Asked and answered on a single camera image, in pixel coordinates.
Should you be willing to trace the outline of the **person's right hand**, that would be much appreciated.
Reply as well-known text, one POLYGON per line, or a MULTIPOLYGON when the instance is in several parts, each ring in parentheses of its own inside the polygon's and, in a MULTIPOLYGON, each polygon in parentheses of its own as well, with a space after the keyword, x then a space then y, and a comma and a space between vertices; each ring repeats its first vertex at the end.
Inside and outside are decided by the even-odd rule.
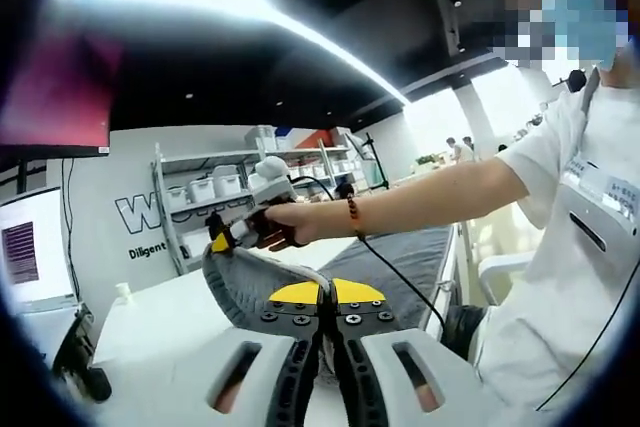
POLYGON ((288 247, 306 246, 318 240, 355 235, 346 200, 274 205, 264 214, 278 228, 257 243, 260 249, 277 252, 288 247))

